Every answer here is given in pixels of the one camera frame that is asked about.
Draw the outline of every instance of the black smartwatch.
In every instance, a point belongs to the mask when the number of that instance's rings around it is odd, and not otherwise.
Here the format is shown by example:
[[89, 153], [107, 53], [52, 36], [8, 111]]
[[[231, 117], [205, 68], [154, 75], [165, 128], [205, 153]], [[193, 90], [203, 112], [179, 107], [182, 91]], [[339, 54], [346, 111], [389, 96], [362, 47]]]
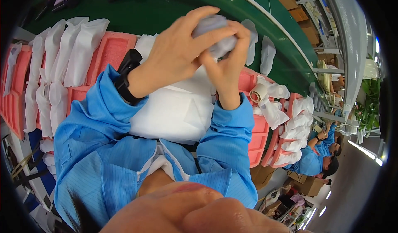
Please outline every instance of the black smartwatch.
[[130, 49], [124, 56], [123, 61], [117, 70], [117, 72], [120, 73], [120, 77], [115, 82], [116, 90], [130, 105], [136, 105], [139, 101], [143, 100], [143, 98], [136, 98], [131, 94], [129, 91], [129, 81], [127, 80], [129, 72], [138, 67], [141, 60], [141, 54], [135, 49]]

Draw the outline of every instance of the tape roll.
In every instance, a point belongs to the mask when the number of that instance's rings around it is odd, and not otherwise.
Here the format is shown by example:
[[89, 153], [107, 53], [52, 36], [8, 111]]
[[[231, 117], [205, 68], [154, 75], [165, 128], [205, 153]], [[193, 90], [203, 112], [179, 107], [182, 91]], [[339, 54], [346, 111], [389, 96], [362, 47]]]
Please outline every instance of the tape roll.
[[259, 103], [267, 94], [267, 87], [259, 83], [249, 92], [249, 97], [253, 102]]

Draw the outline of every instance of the green plant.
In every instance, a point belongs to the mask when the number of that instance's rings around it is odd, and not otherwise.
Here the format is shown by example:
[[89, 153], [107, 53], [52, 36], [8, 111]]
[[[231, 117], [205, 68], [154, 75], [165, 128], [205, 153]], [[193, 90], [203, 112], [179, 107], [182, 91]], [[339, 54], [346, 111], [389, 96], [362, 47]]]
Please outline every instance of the green plant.
[[379, 127], [380, 80], [362, 80], [362, 89], [366, 93], [365, 104], [357, 103], [354, 115], [359, 122], [359, 131], [370, 131], [373, 126]]

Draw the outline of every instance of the white packaging bag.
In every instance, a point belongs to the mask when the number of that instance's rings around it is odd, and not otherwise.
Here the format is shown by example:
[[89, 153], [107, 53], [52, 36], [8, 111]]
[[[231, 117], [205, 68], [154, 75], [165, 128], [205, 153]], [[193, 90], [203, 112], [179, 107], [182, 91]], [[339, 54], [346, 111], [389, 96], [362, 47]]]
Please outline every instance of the white packaging bag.
[[40, 113], [40, 126], [41, 133], [43, 137], [53, 137], [51, 129], [51, 119], [50, 119], [50, 100], [49, 91], [50, 86], [47, 85], [44, 80], [40, 79], [41, 85], [36, 91], [36, 102]]
[[39, 148], [43, 153], [54, 151], [54, 142], [48, 139], [40, 140]]
[[283, 111], [278, 110], [278, 108], [269, 101], [268, 97], [261, 100], [258, 106], [272, 130], [275, 130], [279, 125], [289, 120], [289, 117]]
[[8, 69], [7, 69], [6, 85], [4, 86], [3, 97], [7, 96], [10, 93], [14, 68], [15, 68], [15, 64], [17, 63], [17, 58], [18, 58], [19, 53], [21, 52], [21, 49], [22, 49], [22, 43], [14, 46], [11, 49], [10, 54], [8, 56], [8, 60], [7, 60]]
[[[192, 38], [196, 38], [214, 29], [219, 29], [227, 26], [228, 23], [224, 16], [222, 15], [207, 16], [198, 22], [196, 28], [192, 32]], [[234, 35], [223, 38], [221, 41], [211, 46], [209, 48], [209, 52], [211, 56], [213, 56], [214, 58], [223, 57], [227, 52], [234, 49], [236, 41], [237, 39]]]
[[57, 57], [62, 34], [65, 30], [65, 19], [58, 21], [48, 32], [44, 41], [44, 48], [46, 50], [45, 76], [41, 76], [44, 81], [51, 81], [51, 70]]
[[271, 84], [266, 81], [265, 78], [261, 75], [257, 75], [257, 84], [263, 84], [267, 88], [268, 95], [274, 98], [284, 98], [288, 99], [290, 97], [290, 92], [285, 85], [279, 85], [277, 83]]
[[77, 87], [84, 84], [94, 51], [100, 45], [109, 25], [108, 19], [97, 19], [82, 24], [70, 54], [64, 86]]
[[51, 153], [45, 153], [43, 155], [43, 162], [46, 164], [46, 166], [55, 165], [54, 155]]
[[241, 22], [241, 24], [250, 30], [250, 44], [248, 49], [248, 56], [246, 58], [246, 65], [250, 66], [254, 61], [254, 54], [256, 53], [255, 44], [258, 42], [258, 33], [256, 30], [256, 26], [249, 19], [245, 19]]
[[62, 34], [57, 60], [54, 62], [54, 66], [51, 70], [52, 81], [59, 80], [61, 83], [64, 82], [70, 54], [72, 53], [76, 37], [82, 28], [82, 24], [87, 23], [88, 19], [88, 16], [80, 16], [66, 21], [67, 28]]
[[52, 135], [55, 136], [58, 125], [67, 117], [68, 89], [60, 81], [53, 82], [50, 86], [49, 100], [51, 104], [51, 129]]
[[50, 171], [50, 174], [52, 174], [52, 175], [57, 174], [57, 172], [55, 171], [55, 166], [54, 165], [47, 166], [47, 169]]
[[155, 34], [154, 36], [142, 35], [137, 40], [134, 49], [141, 54], [142, 60], [140, 61], [140, 64], [144, 63], [148, 59], [157, 36], [158, 34]]
[[272, 69], [273, 59], [276, 55], [276, 48], [270, 38], [264, 36], [261, 44], [260, 73], [268, 75]]
[[32, 132], [36, 129], [36, 119], [37, 119], [37, 102], [36, 102], [36, 92], [39, 88], [39, 84], [35, 81], [27, 81], [27, 87], [25, 92], [25, 121], [26, 128], [23, 130], [27, 133]]

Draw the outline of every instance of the black hair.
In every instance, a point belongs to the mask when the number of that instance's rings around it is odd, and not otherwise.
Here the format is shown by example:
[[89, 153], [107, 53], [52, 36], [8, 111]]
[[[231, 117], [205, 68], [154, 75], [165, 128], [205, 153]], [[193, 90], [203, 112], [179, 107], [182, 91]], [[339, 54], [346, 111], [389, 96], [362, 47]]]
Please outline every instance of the black hair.
[[69, 195], [72, 199], [72, 203], [79, 220], [79, 222], [75, 221], [69, 212], [66, 212], [68, 219], [72, 223], [73, 229], [77, 233], [98, 233], [101, 230], [101, 227], [91, 216], [91, 213], [88, 211], [80, 197], [75, 192], [71, 191], [69, 191]]
[[341, 146], [341, 144], [343, 143], [343, 139], [341, 138], [341, 136], [337, 137], [336, 143], [338, 143]]
[[322, 170], [322, 172], [327, 176], [331, 176], [335, 174], [338, 168], [339, 168], [339, 161], [337, 160], [336, 157], [332, 156], [330, 159], [329, 168], [327, 170], [325, 169]]

